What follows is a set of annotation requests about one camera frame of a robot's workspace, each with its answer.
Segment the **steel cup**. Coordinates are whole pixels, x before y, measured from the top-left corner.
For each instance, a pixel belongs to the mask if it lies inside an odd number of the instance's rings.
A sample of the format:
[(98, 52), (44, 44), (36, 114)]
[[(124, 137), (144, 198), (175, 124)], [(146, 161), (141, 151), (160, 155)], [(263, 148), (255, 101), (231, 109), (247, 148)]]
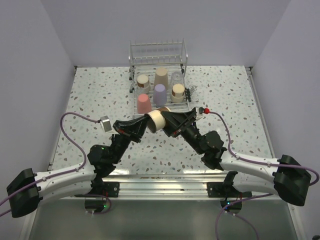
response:
[(136, 79), (138, 89), (143, 93), (148, 93), (151, 89), (150, 79), (147, 75), (141, 74)]
[(171, 110), (167, 107), (160, 107), (152, 110), (145, 115), (149, 117), (147, 122), (147, 128), (151, 133), (156, 133), (157, 131), (163, 129), (166, 125), (166, 120), (162, 116), (162, 112), (170, 112)]
[(170, 98), (173, 103), (181, 103), (185, 98), (185, 86), (180, 83), (174, 84)]

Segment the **red plastic cup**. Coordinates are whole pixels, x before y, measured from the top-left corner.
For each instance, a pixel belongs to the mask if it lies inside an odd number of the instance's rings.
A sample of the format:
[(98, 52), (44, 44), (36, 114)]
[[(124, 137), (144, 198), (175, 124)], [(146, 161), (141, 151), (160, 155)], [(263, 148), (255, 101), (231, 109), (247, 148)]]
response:
[(150, 98), (147, 94), (140, 94), (137, 98), (137, 112), (139, 114), (146, 114), (152, 111)]

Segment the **purple plastic cup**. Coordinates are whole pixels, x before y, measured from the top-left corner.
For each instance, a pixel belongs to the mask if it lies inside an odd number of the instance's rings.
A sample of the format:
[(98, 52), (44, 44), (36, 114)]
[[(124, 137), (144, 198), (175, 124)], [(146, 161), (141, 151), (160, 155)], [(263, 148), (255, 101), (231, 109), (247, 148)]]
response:
[(163, 84), (157, 84), (153, 91), (153, 103), (157, 107), (162, 107), (167, 102), (167, 90)]

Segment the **large clear glass cup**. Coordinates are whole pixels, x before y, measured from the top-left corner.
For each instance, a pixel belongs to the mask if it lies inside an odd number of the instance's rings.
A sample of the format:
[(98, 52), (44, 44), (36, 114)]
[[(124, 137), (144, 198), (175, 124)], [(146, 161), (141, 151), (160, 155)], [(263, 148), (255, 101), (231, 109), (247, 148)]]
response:
[(170, 77), (170, 87), (172, 88), (174, 85), (176, 84), (181, 84), (181, 85), (185, 85), (184, 84), (184, 76), (180, 71), (175, 71), (171, 74)]

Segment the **tan paper cup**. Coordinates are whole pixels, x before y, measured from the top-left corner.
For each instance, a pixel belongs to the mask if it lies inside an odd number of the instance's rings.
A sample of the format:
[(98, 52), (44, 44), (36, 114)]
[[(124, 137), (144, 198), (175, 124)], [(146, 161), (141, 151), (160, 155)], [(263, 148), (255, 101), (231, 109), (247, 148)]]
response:
[(165, 67), (158, 67), (155, 71), (154, 86), (164, 85), (165, 89), (169, 88), (168, 70)]

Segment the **small clear glass cup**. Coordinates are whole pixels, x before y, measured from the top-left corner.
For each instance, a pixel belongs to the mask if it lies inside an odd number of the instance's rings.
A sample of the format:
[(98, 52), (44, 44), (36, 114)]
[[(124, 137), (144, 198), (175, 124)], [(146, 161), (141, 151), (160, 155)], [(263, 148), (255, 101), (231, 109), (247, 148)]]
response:
[(136, 94), (136, 96), (138, 97), (139, 95), (141, 95), (141, 94), (145, 94), (145, 89), (143, 88), (143, 87), (136, 87), (135, 88), (135, 94)]

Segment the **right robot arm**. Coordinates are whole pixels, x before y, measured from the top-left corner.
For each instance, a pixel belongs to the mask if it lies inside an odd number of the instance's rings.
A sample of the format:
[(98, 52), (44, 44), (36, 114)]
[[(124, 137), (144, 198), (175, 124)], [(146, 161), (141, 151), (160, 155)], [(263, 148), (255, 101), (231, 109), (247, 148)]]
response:
[(202, 113), (209, 114), (210, 110), (201, 107), (189, 112), (163, 111), (163, 131), (168, 137), (181, 136), (209, 169), (228, 172), (222, 184), (227, 196), (260, 192), (277, 195), (295, 206), (304, 206), (312, 185), (310, 169), (285, 154), (281, 158), (261, 158), (233, 152), (230, 146), (224, 146), (217, 131), (204, 135), (199, 132), (196, 118)]

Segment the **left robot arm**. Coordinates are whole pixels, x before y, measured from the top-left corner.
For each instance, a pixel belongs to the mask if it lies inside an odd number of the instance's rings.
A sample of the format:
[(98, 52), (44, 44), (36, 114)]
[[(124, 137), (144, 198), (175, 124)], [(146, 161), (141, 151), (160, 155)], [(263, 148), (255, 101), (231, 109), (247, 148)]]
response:
[(112, 173), (131, 142), (140, 143), (150, 117), (121, 121), (113, 124), (115, 133), (111, 145), (93, 145), (83, 153), (83, 162), (59, 170), (33, 172), (22, 170), (7, 186), (7, 197), (13, 218), (20, 218), (36, 210), (40, 203), (72, 195), (99, 196), (104, 190), (103, 178)]

